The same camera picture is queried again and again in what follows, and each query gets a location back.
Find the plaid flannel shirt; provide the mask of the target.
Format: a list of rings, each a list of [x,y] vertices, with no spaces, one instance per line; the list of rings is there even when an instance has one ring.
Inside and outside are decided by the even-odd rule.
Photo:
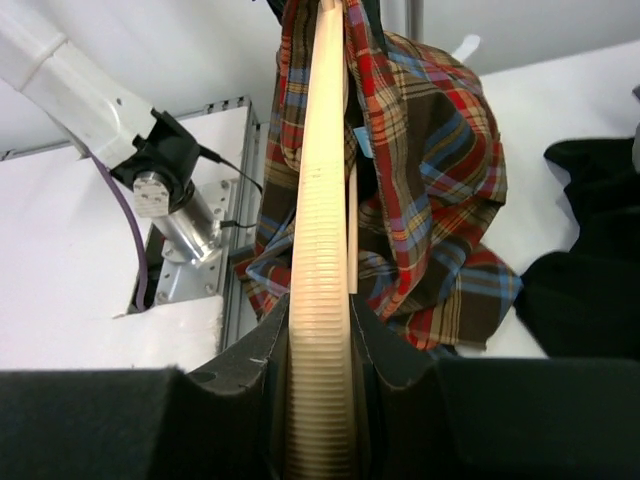
[[[258,317],[290,286],[318,5],[274,1],[281,26],[255,241],[231,264]],[[345,170],[358,185],[359,293],[420,350],[485,347],[522,283],[482,239],[507,198],[499,129],[476,74],[343,5]]]

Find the beige hanger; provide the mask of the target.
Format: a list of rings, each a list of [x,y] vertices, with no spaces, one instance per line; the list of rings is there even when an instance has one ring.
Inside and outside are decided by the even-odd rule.
[[[289,303],[286,479],[357,473],[343,132],[343,7],[321,2],[299,174]]]

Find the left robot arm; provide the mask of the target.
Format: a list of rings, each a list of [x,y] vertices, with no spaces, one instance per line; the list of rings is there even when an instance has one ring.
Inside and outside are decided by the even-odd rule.
[[[132,192],[135,213],[162,233],[175,262],[200,265],[220,255],[223,223],[192,181],[199,159],[220,156],[23,1],[1,4],[1,77]]]

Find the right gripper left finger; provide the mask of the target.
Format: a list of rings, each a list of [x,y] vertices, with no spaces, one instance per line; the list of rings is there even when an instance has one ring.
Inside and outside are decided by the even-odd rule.
[[[289,301],[198,369],[5,371],[5,479],[280,479]]]

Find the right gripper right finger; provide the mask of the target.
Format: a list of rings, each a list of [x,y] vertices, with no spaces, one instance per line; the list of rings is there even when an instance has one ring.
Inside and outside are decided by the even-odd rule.
[[[422,352],[351,300],[366,479],[635,479],[639,366]]]

